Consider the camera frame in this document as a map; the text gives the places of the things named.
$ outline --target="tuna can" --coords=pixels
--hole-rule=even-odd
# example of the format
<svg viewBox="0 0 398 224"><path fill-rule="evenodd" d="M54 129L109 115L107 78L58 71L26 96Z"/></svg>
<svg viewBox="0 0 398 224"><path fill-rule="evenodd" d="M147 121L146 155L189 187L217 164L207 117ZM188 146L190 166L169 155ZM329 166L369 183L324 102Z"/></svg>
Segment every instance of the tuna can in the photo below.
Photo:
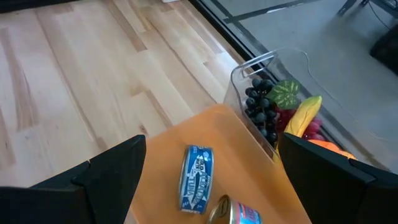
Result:
<svg viewBox="0 0 398 224"><path fill-rule="evenodd" d="M261 224L259 212L224 195L211 211L207 224Z"/></svg>
<svg viewBox="0 0 398 224"><path fill-rule="evenodd" d="M213 183L214 155L209 147L188 146L181 168L179 206L183 212L203 214Z"/></svg>

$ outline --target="gray floor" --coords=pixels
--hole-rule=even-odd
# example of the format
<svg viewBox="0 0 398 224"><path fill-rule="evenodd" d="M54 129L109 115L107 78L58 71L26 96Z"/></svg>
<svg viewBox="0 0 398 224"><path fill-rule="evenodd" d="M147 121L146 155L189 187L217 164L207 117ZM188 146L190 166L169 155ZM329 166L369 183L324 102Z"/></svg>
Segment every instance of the gray floor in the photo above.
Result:
<svg viewBox="0 0 398 224"><path fill-rule="evenodd" d="M245 1L248 6L245 8L237 0L219 2L234 16L248 12L249 8L261 9L281 3L251 0ZM336 16L344 3L345 0L311 2L241 23L268 50L294 47L308 53L311 71L320 86L307 72L293 72L295 78L311 93L321 94L325 108L375 159L398 173L398 77L368 54L387 29L369 6L354 6L345 16ZM390 15L375 5L373 8L392 26L394 20ZM303 62L303 58L293 60L292 56L290 59L287 67ZM345 142L344 136L338 137ZM367 162L369 155L348 141L345 146L358 159Z"/></svg>

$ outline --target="banana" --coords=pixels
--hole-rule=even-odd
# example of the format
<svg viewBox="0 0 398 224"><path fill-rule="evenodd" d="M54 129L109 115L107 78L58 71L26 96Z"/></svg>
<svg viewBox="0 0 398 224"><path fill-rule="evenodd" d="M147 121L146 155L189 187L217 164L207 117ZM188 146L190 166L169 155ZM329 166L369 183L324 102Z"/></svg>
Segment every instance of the banana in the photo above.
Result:
<svg viewBox="0 0 398 224"><path fill-rule="evenodd" d="M302 137L307 126L311 123L312 119L317 115L321 108L322 97L311 96L304 100L294 113L292 119L285 128L285 133L293 134L297 137Z"/></svg>

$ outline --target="can label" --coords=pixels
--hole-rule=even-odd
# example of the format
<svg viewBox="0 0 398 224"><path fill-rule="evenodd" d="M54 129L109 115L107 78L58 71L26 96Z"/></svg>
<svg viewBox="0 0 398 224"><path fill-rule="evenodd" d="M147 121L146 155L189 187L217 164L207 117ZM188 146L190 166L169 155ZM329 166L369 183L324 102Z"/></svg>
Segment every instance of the can label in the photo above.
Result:
<svg viewBox="0 0 398 224"><path fill-rule="evenodd" d="M184 212L204 213L213 180L213 151L189 146L180 186L180 204Z"/></svg>
<svg viewBox="0 0 398 224"><path fill-rule="evenodd" d="M261 224L261 217L259 212L245 206L239 202L236 202L237 211L236 220L239 224Z"/></svg>

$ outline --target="black cable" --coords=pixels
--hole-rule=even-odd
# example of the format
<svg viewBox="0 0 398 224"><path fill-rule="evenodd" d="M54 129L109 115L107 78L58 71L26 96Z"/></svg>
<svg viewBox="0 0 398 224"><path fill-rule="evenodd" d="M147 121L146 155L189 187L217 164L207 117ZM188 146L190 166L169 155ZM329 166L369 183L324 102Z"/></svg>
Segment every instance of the black cable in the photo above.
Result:
<svg viewBox="0 0 398 224"><path fill-rule="evenodd" d="M377 17L377 19L379 19L379 21L380 21L388 30L391 30L391 28L390 28L389 26L387 26L387 25L380 19L380 17L376 14L376 12L374 11L374 9L373 9L373 7L372 7L371 2L369 2L369 6L371 7L371 9L372 9L374 15Z"/></svg>

